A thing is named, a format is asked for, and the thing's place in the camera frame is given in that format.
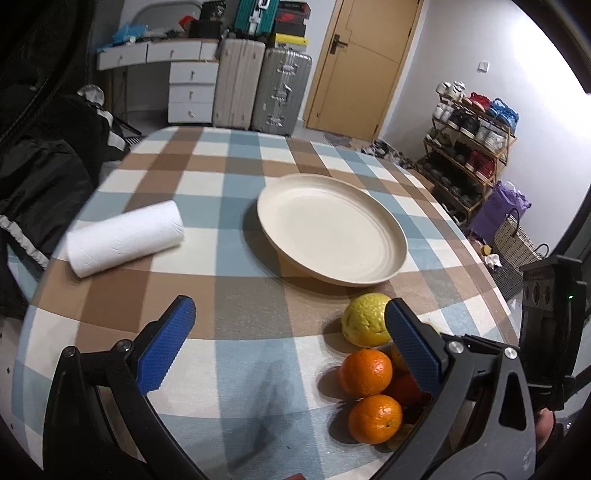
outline checkered tablecloth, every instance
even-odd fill
[[[314,280],[278,256],[256,199],[298,172],[344,180],[392,212],[408,238],[400,273],[360,290]],[[385,461],[380,449],[348,440],[334,388],[335,367],[354,350],[339,317],[361,293],[402,297],[444,332],[516,341],[507,306],[466,238],[420,182],[392,164],[273,135],[171,127],[134,148],[72,228],[170,199],[185,225],[180,247],[84,280],[62,245],[51,260],[27,312],[12,383],[13,431],[39,464],[61,350],[133,339],[179,294],[195,300],[197,322],[148,398],[212,479],[365,479]]]

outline wooden door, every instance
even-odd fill
[[[389,107],[417,8],[417,0],[343,0],[308,127],[362,140],[374,137]]]

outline plate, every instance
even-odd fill
[[[265,235],[279,252],[311,276],[362,287],[392,278],[408,242],[386,208],[358,188],[331,177],[282,177],[259,195]]]

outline paper towel roll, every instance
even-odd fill
[[[84,278],[174,247],[183,238],[181,215],[170,200],[73,230],[66,248],[72,270]]]

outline blue shoe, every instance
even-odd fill
[[[499,113],[496,119],[510,127],[511,133],[515,135],[515,129],[517,128],[517,122],[519,121],[519,114],[517,112],[507,107]]]
[[[505,110],[505,108],[509,108],[507,104],[500,98],[495,98],[491,102],[491,106],[486,109],[486,114],[496,118],[501,112]]]

